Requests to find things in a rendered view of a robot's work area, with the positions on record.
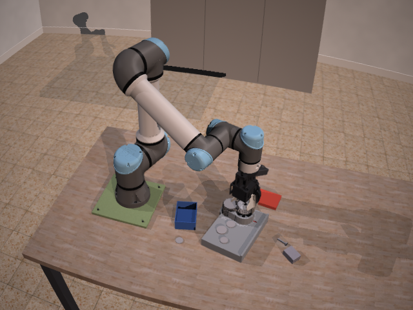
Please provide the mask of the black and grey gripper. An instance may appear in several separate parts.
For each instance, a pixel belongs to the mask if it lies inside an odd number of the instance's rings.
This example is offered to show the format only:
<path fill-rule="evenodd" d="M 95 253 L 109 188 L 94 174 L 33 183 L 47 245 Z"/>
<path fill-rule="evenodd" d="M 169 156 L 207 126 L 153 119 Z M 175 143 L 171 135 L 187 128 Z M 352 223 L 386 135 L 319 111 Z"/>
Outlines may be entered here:
<path fill-rule="evenodd" d="M 229 194 L 232 193 L 232 196 L 233 196 L 231 202 L 235 201 L 237 205 L 237 202 L 239 200 L 245 203 L 249 200 L 249 203 L 247 205 L 247 211 L 251 209 L 252 214 L 254 213 L 258 205 L 258 202 L 260 200 L 260 197 L 261 197 L 261 190 L 259 187 L 259 182 L 255 177 L 255 175 L 258 174 L 258 171 L 252 174 L 246 174 L 238 168 L 238 172 L 236 173 L 236 178 L 230 184 Z M 249 176 L 253 176 L 253 177 L 249 178 Z M 240 182 L 239 182 L 239 178 L 240 178 Z M 231 186 L 233 186 L 232 190 L 231 190 Z"/>

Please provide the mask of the red flat rectangular block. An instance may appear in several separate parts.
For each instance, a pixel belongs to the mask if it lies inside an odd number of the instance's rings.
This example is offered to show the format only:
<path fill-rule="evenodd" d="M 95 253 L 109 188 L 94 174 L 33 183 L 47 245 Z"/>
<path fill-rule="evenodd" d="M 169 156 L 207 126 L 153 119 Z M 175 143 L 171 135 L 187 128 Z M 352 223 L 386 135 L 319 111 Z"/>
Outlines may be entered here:
<path fill-rule="evenodd" d="M 261 197 L 258 205 L 276 210 L 280 199 L 281 195 L 261 189 Z"/>

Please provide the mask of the silver toothed gear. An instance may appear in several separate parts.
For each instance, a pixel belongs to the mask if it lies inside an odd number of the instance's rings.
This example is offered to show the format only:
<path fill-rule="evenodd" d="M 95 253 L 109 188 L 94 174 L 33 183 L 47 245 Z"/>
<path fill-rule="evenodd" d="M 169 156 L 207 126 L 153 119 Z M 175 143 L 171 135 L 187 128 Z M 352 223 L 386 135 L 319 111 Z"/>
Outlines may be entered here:
<path fill-rule="evenodd" d="M 251 213 L 251 209 L 249 211 L 247 211 L 247 205 L 249 203 L 249 200 L 244 203 L 243 201 L 239 200 L 237 202 L 237 211 L 241 214 L 249 214 Z"/>

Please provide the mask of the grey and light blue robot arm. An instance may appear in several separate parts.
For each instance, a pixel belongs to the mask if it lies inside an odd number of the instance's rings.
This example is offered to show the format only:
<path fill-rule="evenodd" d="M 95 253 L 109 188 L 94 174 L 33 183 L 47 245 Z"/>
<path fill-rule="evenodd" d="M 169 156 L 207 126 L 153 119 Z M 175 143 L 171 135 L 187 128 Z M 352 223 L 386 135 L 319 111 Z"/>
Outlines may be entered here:
<path fill-rule="evenodd" d="M 264 145 L 261 128 L 239 128 L 213 119 L 204 137 L 159 92 L 163 65 L 169 58 L 164 42 L 151 37 L 123 50 L 114 60 L 116 84 L 137 102 L 138 108 L 136 143 L 123 145 L 114 154 L 116 201 L 129 209 L 141 207 L 150 199 L 144 173 L 170 150 L 168 135 L 186 152 L 185 161 L 194 171 L 206 169 L 227 147 L 239 152 L 237 166 L 242 172 L 259 170 L 256 176 L 263 176 L 269 170 L 260 165 Z"/>

